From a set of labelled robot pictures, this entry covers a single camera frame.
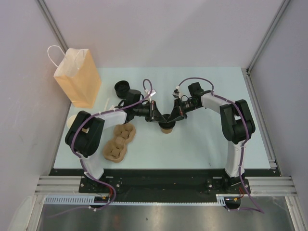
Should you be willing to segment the black plastic cup lid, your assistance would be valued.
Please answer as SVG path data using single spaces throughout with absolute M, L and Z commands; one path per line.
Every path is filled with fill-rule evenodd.
M 168 118 L 169 118 L 170 114 L 163 114 L 164 119 L 166 120 L 166 122 L 159 122 L 159 126 L 162 129 L 173 129 L 175 127 L 176 122 L 168 122 Z

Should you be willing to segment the brown paper coffee cup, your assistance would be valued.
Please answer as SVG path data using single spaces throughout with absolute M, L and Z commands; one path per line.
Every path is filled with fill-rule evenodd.
M 173 130 L 173 128 L 161 128 L 161 131 L 164 133 L 164 134 L 169 134 L 171 133 Z

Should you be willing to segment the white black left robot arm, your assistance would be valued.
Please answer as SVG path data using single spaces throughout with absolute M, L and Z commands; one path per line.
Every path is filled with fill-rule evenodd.
M 114 126 L 127 125 L 135 116 L 144 117 L 146 122 L 166 122 L 159 112 L 155 101 L 140 102 L 141 92 L 128 90 L 124 97 L 123 107 L 119 106 L 109 113 L 99 113 L 91 116 L 86 111 L 80 111 L 74 119 L 65 137 L 65 143 L 73 146 L 73 153 L 82 163 L 85 175 L 89 178 L 89 186 L 95 192 L 102 192 L 106 188 L 106 180 L 101 176 L 104 173 L 102 157 L 99 157 L 98 148 L 102 133 Z

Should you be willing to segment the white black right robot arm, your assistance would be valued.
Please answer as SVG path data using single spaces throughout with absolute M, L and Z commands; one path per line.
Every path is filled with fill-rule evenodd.
M 246 100 L 231 101 L 216 95 L 212 90 L 203 90 L 198 82 L 188 86 L 190 97 L 180 98 L 179 86 L 173 92 L 174 106 L 167 119 L 173 123 L 187 118 L 187 113 L 199 108 L 211 109 L 220 115 L 221 128 L 228 141 L 228 154 L 225 172 L 227 178 L 222 181 L 222 188 L 233 193 L 239 188 L 237 177 L 244 174 L 245 145 L 256 130 Z

